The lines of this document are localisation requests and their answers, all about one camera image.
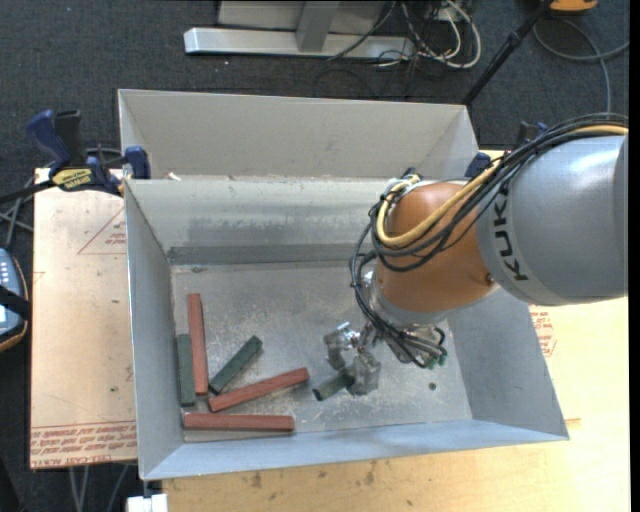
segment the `yellow clamp label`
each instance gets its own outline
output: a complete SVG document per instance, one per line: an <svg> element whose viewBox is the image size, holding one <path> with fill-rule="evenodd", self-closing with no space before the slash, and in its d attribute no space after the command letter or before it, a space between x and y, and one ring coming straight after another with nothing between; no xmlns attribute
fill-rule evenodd
<svg viewBox="0 0 640 512"><path fill-rule="evenodd" d="M51 181L66 190L87 185L93 181L91 169L86 167L61 169Z"/></svg>

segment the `cable bundle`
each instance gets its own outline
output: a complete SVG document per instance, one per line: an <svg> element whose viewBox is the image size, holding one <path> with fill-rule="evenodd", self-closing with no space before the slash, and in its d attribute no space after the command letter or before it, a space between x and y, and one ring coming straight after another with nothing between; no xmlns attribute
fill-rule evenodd
<svg viewBox="0 0 640 512"><path fill-rule="evenodd" d="M365 317L381 336L391 338L414 364L424 368L432 365L433 359L442 363L446 357L446 350L442 347L444 333L442 333L442 339L439 343L433 343L391 325L373 311L364 294L364 267L376 259L395 272L409 272L424 265L462 239L479 216L492 204L501 187L508 186L512 179L526 170L533 159L553 147L572 140L627 133L628 118L618 114L590 114L560 123L543 132L531 142L523 144L513 151L505 152L503 156L493 160L483 172L468 180L458 193L440 208L413 229L399 236L390 236L386 231L389 213L395 204L411 190L428 183L422 181L422 178L413 172L407 172L401 178L392 180L380 200L369 211L369 223L356 243L350 260L351 286L355 290L356 302ZM457 211L451 220L436 231L436 224L454 207L457 207ZM474 215L471 222L461 234L451 240L455 228L469 215ZM373 249L362 253L362 245L369 234L371 234ZM404 265L390 261L390 259L403 256L409 256L413 261ZM427 360L420 360L411 353L409 347L418 347L425 351L429 357Z"/></svg>

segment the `dark floor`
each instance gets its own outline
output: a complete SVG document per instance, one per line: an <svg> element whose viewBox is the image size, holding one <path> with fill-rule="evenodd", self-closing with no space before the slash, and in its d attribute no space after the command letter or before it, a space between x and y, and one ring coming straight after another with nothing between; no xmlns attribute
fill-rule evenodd
<svg viewBox="0 0 640 512"><path fill-rule="evenodd" d="M425 2L410 4L415 13ZM380 33L406 33L398 5ZM119 88L461 103L509 35L538 5L537 0L474 0L481 58L470 69L450 70L428 61L419 68L408 63L379 68L351 59L187 56L183 33L214 23L215 2L210 1L0 0L0 195L21 187L34 167L48 161L25 135L27 122L41 110L80 109L88 146L119 147ZM629 9L630 0L602 0L581 15L545 17L538 34L565 54L605 53L629 40ZM446 37L438 33L442 29L429 30L436 41ZM515 48L470 105L482 148L513 144L521 121L553 125L607 109L628 115L629 51L577 62L545 49L534 33ZM29 205L20 220L33 221ZM2 223L0 240L5 236ZM11 250L29 277L31 233L18 229ZM28 469L29 349L27 336L0 353L0 458L28 510L71 511L67 471ZM91 468L85 510L105 509L122 470L117 464ZM82 471L76 470L79 482ZM126 496L142 490L135 468L130 468L115 509ZM2 492L7 491L0 485Z"/></svg>

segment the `electronic device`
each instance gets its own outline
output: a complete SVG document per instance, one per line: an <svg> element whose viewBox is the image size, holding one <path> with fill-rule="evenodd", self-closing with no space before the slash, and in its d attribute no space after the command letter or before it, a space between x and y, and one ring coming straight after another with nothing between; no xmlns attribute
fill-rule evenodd
<svg viewBox="0 0 640 512"><path fill-rule="evenodd" d="M27 330L28 301L17 262L0 249L0 352L18 343Z"/></svg>

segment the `red block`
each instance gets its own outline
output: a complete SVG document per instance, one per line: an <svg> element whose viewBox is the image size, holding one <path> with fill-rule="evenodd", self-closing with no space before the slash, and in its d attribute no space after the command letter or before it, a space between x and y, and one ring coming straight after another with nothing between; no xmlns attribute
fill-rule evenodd
<svg viewBox="0 0 640 512"><path fill-rule="evenodd" d="M309 380L309 371L306 368L298 368L297 370L209 398L209 409L213 412L218 412L307 380Z"/></svg>
<svg viewBox="0 0 640 512"><path fill-rule="evenodd" d="M291 432L295 429L293 416L259 414L213 414L188 412L182 417L185 430L267 430Z"/></svg>
<svg viewBox="0 0 640 512"><path fill-rule="evenodd" d="M193 356L193 383L197 395L209 392L209 371L207 368L207 348L204 338L204 319L199 293L187 296L189 335L191 336L191 354Z"/></svg>

